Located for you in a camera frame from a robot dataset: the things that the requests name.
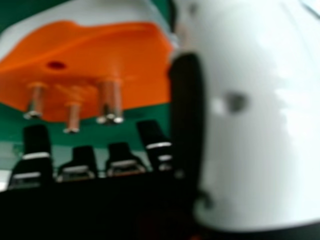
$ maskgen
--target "green surface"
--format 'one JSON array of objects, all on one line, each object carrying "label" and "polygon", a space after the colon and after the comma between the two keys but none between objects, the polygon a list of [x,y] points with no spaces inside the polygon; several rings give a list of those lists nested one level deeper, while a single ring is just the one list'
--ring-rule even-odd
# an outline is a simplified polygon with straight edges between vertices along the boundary
[{"label": "green surface", "polygon": [[[0,1],[0,33],[7,27],[27,17],[49,9],[66,0],[3,0]],[[168,19],[167,1],[154,0],[156,6],[166,19]],[[23,127],[43,123],[50,132],[51,140],[55,146],[75,147],[81,145],[93,145],[98,149],[105,148],[109,143],[128,142],[132,150],[141,151],[136,129],[136,122],[141,120],[156,119],[164,132],[169,132],[169,106],[167,104],[131,109],[124,113],[125,123],[118,126],[101,126],[95,119],[87,119],[81,122],[81,132],[76,135],[63,134],[63,123],[45,123],[41,120],[25,120],[22,113],[10,107],[0,104],[0,169],[10,169],[19,159],[23,147]],[[63,162],[70,160],[68,154]]]}]

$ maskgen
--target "metal prong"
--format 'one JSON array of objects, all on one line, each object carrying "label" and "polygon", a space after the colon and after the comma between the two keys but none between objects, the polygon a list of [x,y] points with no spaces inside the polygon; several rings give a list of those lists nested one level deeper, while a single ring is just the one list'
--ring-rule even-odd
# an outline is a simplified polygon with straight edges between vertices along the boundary
[{"label": "metal prong", "polygon": [[98,124],[121,124],[124,121],[121,84],[116,81],[102,81],[98,84]]},{"label": "metal prong", "polygon": [[80,132],[80,109],[79,104],[71,104],[68,106],[68,119],[66,128],[63,130],[65,134],[76,134]]},{"label": "metal prong", "polygon": [[44,91],[41,85],[31,88],[31,101],[28,105],[27,112],[23,115],[25,119],[39,119],[43,115]]}]

